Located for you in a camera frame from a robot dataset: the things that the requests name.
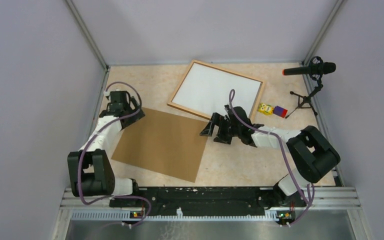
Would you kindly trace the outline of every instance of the black tripod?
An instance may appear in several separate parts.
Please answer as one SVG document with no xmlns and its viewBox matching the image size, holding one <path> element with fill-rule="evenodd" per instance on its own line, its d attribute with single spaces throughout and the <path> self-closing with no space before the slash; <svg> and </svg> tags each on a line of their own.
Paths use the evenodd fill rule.
<svg viewBox="0 0 384 240">
<path fill-rule="evenodd" d="M 308 66 L 310 68 L 313 68 L 315 66 L 321 66 L 322 64 L 323 64 L 323 60 L 319 56 L 315 56 L 311 59 Z M 298 106 L 296 106 L 296 108 L 291 113 L 289 113 L 285 117 L 285 119 L 289 118 L 289 116 L 291 114 L 293 114 L 295 112 L 295 110 L 297 110 L 297 109 L 311 109 L 315 116 L 318 115 L 316 110 L 314 109 L 313 104 L 311 103 L 311 98 L 314 97 L 314 95 L 316 95 L 316 93 L 320 92 L 320 90 L 323 88 L 323 84 L 322 84 L 323 74 L 322 73 L 321 74 L 310 74 L 309 76 L 312 80 L 317 82 L 317 86 L 314 88 L 314 90 L 308 96 L 301 96 L 301 95 L 299 95 L 293 91 L 290 91 L 291 95 L 298 96 Z"/>
</svg>

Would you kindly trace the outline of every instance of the table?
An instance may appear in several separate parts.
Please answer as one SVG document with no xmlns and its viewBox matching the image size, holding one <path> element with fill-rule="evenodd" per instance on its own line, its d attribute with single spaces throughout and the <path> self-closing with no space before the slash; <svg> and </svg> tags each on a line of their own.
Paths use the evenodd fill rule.
<svg viewBox="0 0 384 240">
<path fill-rule="evenodd" d="M 266 81 L 260 102 L 272 106 L 280 106 L 292 111 L 296 107 L 298 99 L 296 96 L 290 95 L 289 92 L 294 91 L 301 95 L 307 95 L 304 79 L 301 75 L 282 75 L 283 69 L 299 67 L 298 63 L 229 63 L 216 65 Z M 187 67 L 187 64 L 112 66 L 107 85 L 116 81 L 129 83 L 139 92 L 143 107 L 202 120 L 202 118 L 167 106 L 169 96 L 173 93 Z M 113 85 L 110 88 L 110 90 L 115 89 L 129 90 L 132 93 L 131 89 L 121 84 Z M 106 108 L 107 103 L 107 99 L 104 98 L 100 108 L 101 111 Z M 290 130 L 301 130 L 308 125 L 317 127 L 316 118 L 311 109 L 299 109 L 288 119 L 276 115 L 267 116 L 258 112 L 254 123 Z M 110 163 L 117 178 L 136 179 L 139 186 L 148 187 L 273 186 L 288 173 L 279 149 L 253 148 L 244 145 L 238 138 L 234 138 L 231 145 L 221 144 L 213 142 L 214 136 L 209 137 L 207 140 L 195 182 L 185 181 L 115 160 L 110 160 Z M 112 156 L 117 143 L 118 140 L 114 141 L 108 156 Z M 287 156 L 289 163 L 294 168 L 295 165 L 291 156 L 289 154 Z M 334 186 L 335 182 L 332 173 L 329 172 L 316 185 Z"/>
</svg>

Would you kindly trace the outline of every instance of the brown cardboard sheet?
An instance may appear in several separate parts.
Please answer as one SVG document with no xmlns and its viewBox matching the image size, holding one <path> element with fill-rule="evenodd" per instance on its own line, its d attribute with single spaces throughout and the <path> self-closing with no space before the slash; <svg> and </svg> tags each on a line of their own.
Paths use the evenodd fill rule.
<svg viewBox="0 0 384 240">
<path fill-rule="evenodd" d="M 142 108 L 145 117 L 127 127 L 112 159 L 189 182 L 195 182 L 208 122 Z"/>
</svg>

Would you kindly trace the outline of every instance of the gray floor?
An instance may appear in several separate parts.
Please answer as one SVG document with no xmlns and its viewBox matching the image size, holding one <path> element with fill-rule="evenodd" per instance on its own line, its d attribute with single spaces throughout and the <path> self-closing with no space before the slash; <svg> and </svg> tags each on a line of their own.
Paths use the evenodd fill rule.
<svg viewBox="0 0 384 240">
<path fill-rule="evenodd" d="M 291 228 L 254 221 L 148 221 L 130 230 L 115 222 L 71 221 L 66 240 L 354 240 L 346 211 L 310 211 Z"/>
</svg>

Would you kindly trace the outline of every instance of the gray wall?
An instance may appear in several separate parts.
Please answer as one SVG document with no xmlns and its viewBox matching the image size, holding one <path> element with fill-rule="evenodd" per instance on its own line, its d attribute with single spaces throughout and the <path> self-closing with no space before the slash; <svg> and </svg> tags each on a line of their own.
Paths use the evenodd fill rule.
<svg viewBox="0 0 384 240">
<path fill-rule="evenodd" d="M 64 1 L 0 1 L 0 240 L 50 238 L 102 79 Z"/>
<path fill-rule="evenodd" d="M 298 62 L 335 0 L 74 0 L 110 65 Z"/>
<path fill-rule="evenodd" d="M 384 1 L 348 1 L 316 55 L 337 65 L 318 99 L 344 180 L 384 240 Z"/>
</svg>

